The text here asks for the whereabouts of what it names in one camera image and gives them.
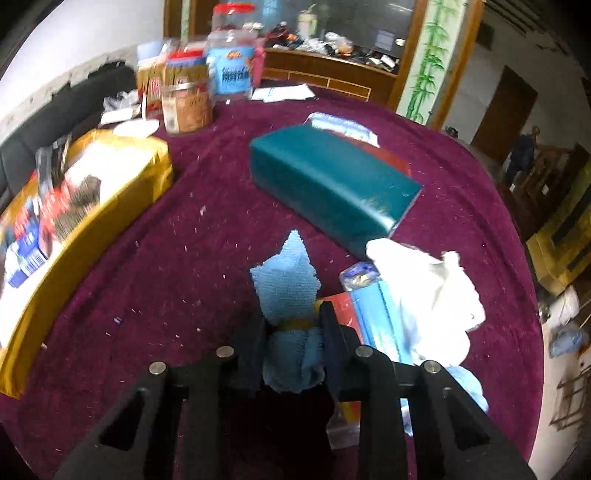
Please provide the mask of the blue towel with red band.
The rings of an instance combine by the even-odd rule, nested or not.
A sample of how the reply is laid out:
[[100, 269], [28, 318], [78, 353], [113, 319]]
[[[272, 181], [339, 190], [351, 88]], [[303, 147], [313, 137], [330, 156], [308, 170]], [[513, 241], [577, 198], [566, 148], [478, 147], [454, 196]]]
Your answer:
[[450, 366], [448, 373], [460, 384], [471, 398], [487, 413], [489, 404], [484, 396], [484, 390], [478, 378], [468, 369], [462, 366]]

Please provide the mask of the white crumpled cloth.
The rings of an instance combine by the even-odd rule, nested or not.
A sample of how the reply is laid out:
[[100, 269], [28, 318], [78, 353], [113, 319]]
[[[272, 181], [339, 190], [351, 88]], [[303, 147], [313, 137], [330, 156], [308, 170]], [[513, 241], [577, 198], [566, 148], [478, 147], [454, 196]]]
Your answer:
[[458, 252], [436, 258], [381, 238], [370, 240], [366, 253], [392, 300], [398, 360], [411, 365], [427, 360], [444, 367], [461, 365], [470, 352], [468, 333], [480, 327], [486, 313]]

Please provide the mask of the maroon tablecloth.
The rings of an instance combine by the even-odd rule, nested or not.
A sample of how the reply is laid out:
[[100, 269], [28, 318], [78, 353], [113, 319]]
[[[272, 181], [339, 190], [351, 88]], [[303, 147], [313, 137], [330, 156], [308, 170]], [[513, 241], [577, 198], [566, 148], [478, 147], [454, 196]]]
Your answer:
[[61, 462], [148, 365], [183, 365], [228, 341], [256, 306], [249, 271], [297, 230], [322, 284], [339, 292], [353, 256], [256, 188], [249, 142], [325, 112], [359, 122], [405, 159], [422, 192], [394, 233], [432, 255], [455, 251], [485, 322], [466, 367], [490, 417], [524, 456], [538, 428], [543, 341], [524, 249], [481, 163], [449, 136], [325, 89], [303, 102], [219, 107], [200, 132], [168, 139], [172, 187], [102, 255], [54, 323], [27, 390], [1, 421], [34, 473]]

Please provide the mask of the blue plastic packet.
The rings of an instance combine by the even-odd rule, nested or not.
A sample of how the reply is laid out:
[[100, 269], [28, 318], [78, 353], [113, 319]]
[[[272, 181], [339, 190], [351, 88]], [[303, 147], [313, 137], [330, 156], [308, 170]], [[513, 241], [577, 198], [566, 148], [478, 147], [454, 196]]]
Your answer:
[[353, 328], [360, 342], [393, 362], [413, 365], [401, 304], [394, 303], [373, 263], [358, 262], [339, 274], [345, 292], [332, 298], [338, 321]]

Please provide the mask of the brown fuzzy item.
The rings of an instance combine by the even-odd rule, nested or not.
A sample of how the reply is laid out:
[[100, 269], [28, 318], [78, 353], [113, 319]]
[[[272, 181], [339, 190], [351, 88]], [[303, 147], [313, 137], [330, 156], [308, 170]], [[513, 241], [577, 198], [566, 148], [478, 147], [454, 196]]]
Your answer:
[[62, 243], [100, 202], [101, 180], [87, 176], [71, 194], [65, 209], [54, 220], [56, 239]]

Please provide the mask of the teal tissue box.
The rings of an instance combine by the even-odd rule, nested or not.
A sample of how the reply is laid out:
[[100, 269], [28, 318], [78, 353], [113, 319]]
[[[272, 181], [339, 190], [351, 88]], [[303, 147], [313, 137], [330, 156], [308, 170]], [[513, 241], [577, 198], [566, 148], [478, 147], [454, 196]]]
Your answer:
[[257, 137], [249, 151], [256, 186], [358, 258], [370, 240], [392, 236], [422, 191], [383, 159], [308, 125]]

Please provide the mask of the yellow cardboard box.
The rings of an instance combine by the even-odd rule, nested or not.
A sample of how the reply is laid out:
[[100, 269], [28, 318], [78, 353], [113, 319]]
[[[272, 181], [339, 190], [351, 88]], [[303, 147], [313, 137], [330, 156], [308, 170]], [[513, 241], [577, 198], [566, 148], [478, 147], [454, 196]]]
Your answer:
[[89, 157], [116, 177], [107, 198], [74, 227], [64, 243], [55, 243], [44, 265], [18, 288], [1, 294], [1, 393], [18, 399], [41, 345], [61, 309], [103, 252], [173, 183], [168, 145], [154, 136], [121, 137], [92, 130], [76, 140], [68, 162]]

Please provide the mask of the clear plastic bag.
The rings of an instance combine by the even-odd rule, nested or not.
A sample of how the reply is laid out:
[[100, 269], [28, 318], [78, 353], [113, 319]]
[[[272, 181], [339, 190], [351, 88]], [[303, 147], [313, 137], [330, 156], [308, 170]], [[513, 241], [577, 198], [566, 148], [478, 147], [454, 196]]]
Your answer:
[[129, 92], [118, 92], [114, 97], [105, 97], [103, 99], [103, 110], [105, 112], [117, 111], [127, 108], [135, 108], [140, 103], [137, 90]]

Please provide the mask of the black sofa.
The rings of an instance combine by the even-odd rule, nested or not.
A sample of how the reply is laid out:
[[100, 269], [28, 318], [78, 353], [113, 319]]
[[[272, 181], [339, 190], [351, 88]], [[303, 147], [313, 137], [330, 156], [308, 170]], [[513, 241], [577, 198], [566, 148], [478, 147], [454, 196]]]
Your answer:
[[135, 73], [122, 61], [107, 63], [88, 78], [67, 84], [1, 142], [1, 208], [6, 209], [36, 169], [35, 152], [64, 135], [77, 139], [98, 126], [103, 100], [135, 88]]

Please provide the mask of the blue white tissue packet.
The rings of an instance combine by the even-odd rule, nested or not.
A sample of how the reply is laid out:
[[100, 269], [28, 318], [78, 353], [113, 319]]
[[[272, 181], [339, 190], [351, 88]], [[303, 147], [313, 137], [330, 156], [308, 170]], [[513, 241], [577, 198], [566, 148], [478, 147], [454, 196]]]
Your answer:
[[377, 148], [380, 147], [377, 134], [368, 127], [353, 120], [324, 112], [312, 112], [305, 119], [304, 123], [318, 130], [330, 131]]

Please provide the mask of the brown snack jar red lid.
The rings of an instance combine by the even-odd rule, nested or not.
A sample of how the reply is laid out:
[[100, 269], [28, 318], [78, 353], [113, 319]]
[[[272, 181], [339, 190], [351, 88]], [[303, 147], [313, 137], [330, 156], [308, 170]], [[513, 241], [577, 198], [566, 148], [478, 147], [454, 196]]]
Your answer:
[[204, 49], [176, 50], [167, 55], [162, 72], [161, 105], [168, 134], [189, 134], [211, 124], [209, 85]]

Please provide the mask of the wooden cabinet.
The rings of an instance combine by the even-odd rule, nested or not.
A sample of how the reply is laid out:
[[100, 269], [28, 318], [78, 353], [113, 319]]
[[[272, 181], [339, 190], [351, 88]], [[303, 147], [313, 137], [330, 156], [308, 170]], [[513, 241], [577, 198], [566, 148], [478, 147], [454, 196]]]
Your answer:
[[391, 110], [398, 106], [395, 74], [327, 55], [266, 49], [263, 79], [307, 83]]

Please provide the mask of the white paper sheet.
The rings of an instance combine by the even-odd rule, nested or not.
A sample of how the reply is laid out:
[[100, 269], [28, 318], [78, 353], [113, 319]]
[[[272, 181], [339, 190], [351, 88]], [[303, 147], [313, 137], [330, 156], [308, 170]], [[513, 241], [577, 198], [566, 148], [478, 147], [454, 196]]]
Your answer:
[[257, 88], [253, 91], [252, 97], [250, 97], [252, 101], [261, 101], [263, 103], [304, 101], [314, 98], [315, 93], [307, 84]]

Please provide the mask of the bamboo painted pillar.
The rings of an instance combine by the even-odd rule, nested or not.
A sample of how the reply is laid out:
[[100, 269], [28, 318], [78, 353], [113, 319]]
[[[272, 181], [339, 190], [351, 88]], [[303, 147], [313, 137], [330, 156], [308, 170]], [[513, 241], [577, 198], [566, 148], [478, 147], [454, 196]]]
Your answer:
[[397, 114], [426, 125], [449, 70], [468, 2], [432, 0], [398, 104]]

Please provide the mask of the blue label plastic jar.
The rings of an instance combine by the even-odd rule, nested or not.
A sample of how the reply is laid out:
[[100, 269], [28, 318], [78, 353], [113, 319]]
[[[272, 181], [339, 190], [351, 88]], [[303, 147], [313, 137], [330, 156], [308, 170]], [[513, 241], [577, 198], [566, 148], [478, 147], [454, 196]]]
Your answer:
[[246, 1], [218, 3], [212, 10], [206, 63], [216, 102], [229, 103], [252, 96], [252, 61], [257, 38], [252, 27], [254, 13], [256, 5]]

